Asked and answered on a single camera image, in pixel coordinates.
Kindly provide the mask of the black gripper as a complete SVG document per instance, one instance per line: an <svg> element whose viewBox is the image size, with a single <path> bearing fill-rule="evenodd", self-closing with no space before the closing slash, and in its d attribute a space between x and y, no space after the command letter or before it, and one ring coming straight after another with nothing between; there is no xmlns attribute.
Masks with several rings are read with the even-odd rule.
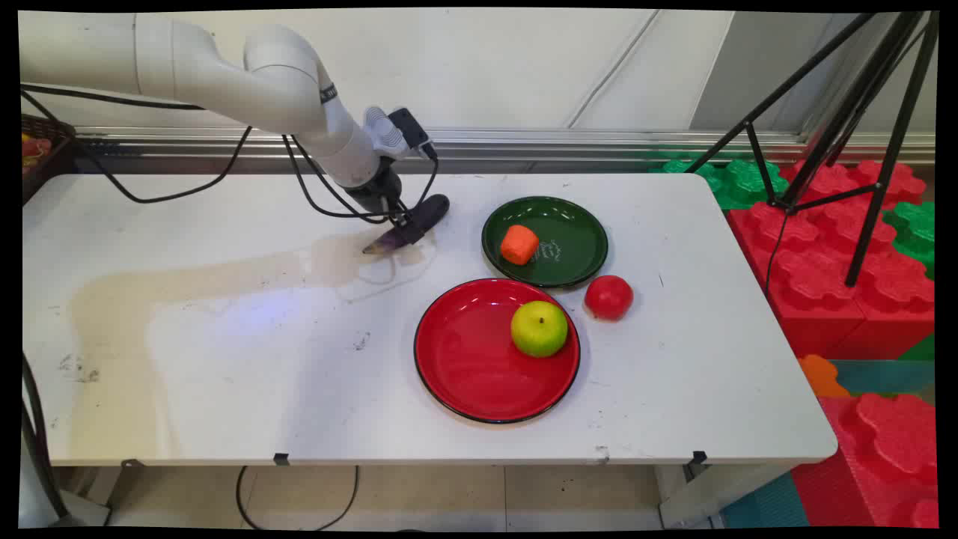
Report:
<svg viewBox="0 0 958 539"><path fill-rule="evenodd" d="M392 222L396 233L396 246L407 246L415 242L414 230L417 234L424 234L429 229L429 208L427 204L417 204L405 213L405 205L400 200L403 184L393 170L393 159L381 159L379 167L373 177L359 187L346 188L345 193L359 205L362 210L350 210L350 215L369 213L362 217L371 224Z"/></svg>

